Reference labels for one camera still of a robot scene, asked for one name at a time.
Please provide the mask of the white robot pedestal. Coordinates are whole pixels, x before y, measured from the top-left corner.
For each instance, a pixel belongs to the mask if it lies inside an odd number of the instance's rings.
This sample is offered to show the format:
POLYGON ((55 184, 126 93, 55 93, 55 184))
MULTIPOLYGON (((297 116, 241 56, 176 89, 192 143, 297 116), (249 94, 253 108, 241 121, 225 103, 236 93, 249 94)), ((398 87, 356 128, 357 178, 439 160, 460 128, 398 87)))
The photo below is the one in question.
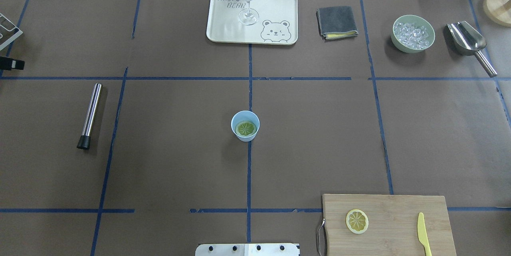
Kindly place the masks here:
POLYGON ((301 250, 294 243, 234 243, 201 244, 196 256, 299 256, 301 250))

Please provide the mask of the grey folded cloth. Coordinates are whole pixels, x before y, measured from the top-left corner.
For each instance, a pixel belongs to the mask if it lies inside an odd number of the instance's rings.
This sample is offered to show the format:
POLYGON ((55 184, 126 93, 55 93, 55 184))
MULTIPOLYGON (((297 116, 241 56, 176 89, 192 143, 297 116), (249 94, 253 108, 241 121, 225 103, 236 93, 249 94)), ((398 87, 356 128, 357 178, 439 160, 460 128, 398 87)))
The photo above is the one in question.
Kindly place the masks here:
POLYGON ((317 9, 321 35, 329 41, 359 34, 351 6, 332 6, 317 9))

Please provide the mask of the steel muddler black tip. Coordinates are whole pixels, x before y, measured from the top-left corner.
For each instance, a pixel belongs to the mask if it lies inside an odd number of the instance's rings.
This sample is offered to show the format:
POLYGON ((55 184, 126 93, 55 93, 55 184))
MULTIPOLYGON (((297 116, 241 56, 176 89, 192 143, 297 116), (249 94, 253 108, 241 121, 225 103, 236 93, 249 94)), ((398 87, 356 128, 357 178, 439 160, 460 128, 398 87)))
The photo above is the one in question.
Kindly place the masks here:
POLYGON ((93 122, 95 119, 95 114, 97 111, 97 105, 100 99, 100 94, 102 90, 101 83, 95 83, 93 92, 91 94, 91 100, 88 105, 87 114, 84 122, 84 126, 82 129, 81 136, 77 143, 77 148, 80 150, 88 150, 91 145, 91 131, 93 122))

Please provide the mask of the yellow plastic knife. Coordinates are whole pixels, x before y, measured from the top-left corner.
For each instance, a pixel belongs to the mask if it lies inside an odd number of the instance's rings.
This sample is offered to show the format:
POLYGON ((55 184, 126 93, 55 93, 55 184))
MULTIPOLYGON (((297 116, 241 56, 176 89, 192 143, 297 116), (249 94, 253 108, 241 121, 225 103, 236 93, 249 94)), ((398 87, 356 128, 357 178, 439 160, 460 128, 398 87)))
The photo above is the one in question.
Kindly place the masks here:
POLYGON ((426 256, 432 256, 429 239, 427 236, 424 213, 419 212, 417 218, 417 235, 419 242, 423 245, 426 256))

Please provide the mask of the wooden cup tree stand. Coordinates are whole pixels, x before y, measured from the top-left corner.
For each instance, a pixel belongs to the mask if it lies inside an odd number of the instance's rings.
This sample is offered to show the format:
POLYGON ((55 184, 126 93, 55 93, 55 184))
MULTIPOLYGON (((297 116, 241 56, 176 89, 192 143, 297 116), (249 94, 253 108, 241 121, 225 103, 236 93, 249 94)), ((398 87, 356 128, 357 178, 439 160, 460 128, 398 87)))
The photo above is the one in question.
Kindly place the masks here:
POLYGON ((511 0, 483 0, 483 11, 494 23, 511 26, 511 0))

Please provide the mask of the bamboo cutting board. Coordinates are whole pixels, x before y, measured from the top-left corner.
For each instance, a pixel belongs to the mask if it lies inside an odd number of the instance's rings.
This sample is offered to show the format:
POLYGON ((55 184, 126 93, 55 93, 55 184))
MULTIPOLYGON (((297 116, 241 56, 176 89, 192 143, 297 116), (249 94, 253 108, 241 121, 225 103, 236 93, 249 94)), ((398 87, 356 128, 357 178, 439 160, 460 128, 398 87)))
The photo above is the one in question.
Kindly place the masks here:
POLYGON ((456 255, 444 196, 323 194, 322 201, 328 256, 424 256, 419 213, 432 254, 456 255), (368 229, 362 234, 350 232, 346 224, 352 209, 367 215, 368 229))

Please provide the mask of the yellow lemon slice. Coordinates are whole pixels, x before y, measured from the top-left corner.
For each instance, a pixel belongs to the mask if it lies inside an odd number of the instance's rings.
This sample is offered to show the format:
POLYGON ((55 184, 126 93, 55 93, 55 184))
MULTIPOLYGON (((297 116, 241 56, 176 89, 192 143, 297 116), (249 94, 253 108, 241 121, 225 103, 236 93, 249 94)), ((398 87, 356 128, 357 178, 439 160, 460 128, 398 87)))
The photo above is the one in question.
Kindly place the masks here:
POLYGON ((369 218, 362 210, 352 209, 347 213, 345 223, 353 234, 363 234, 369 227, 369 218))
POLYGON ((235 125, 235 134, 241 137, 250 137, 257 132, 257 126, 251 121, 241 121, 235 125))

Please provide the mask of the steel ice scoop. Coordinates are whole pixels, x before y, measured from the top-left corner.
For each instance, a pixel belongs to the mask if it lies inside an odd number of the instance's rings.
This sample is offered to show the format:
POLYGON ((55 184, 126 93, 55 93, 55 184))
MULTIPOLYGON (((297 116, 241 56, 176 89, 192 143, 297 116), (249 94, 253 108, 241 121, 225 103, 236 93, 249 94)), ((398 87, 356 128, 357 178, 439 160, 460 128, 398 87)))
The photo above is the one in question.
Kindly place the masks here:
POLYGON ((467 21, 449 23, 446 25, 453 38, 456 50, 464 56, 475 56, 489 77, 496 77, 497 72, 483 54, 487 40, 467 21))

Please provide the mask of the cream bear tray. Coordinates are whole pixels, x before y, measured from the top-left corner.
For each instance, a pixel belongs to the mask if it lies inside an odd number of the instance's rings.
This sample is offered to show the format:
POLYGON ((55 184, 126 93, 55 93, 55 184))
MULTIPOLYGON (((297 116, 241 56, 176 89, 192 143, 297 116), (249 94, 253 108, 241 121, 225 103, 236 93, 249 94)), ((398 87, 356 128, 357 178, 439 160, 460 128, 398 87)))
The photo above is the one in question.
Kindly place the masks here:
POLYGON ((213 42, 292 45, 299 37, 298 0, 210 0, 206 36, 213 42))

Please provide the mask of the light blue plastic cup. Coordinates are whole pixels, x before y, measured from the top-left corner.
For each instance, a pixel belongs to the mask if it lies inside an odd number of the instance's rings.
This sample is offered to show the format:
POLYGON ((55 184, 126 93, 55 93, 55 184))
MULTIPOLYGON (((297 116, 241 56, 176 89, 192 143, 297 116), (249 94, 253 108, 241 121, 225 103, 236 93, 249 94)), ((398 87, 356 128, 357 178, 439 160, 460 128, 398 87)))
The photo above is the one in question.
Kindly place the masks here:
POLYGON ((252 111, 239 111, 231 119, 232 132, 235 134, 235 136, 237 136, 237 138, 239 138, 239 140, 244 141, 244 142, 252 141, 258 133, 259 127, 260 127, 259 118, 252 111), (251 121, 251 122, 255 123, 255 125, 257 126, 257 132, 250 137, 237 136, 237 134, 235 134, 235 125, 241 121, 251 121))

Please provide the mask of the white cup rack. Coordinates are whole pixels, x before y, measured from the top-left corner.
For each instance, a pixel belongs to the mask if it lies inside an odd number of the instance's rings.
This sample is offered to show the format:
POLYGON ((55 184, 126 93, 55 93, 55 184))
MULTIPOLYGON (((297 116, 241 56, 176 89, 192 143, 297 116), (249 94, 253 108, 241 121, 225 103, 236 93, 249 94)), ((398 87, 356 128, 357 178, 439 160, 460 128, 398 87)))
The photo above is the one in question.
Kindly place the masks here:
POLYGON ((2 13, 0 13, 0 50, 7 48, 23 32, 2 13))

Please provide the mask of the green bowl of ice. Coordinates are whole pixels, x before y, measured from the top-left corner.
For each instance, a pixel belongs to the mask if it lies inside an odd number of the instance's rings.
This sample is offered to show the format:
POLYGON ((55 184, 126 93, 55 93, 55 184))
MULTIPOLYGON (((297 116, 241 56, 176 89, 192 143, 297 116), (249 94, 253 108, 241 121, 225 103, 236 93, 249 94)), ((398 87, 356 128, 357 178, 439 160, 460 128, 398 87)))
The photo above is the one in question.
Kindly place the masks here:
POLYGON ((403 15, 396 19, 390 36, 398 50, 409 54, 423 52, 436 40, 432 25, 416 15, 403 15))

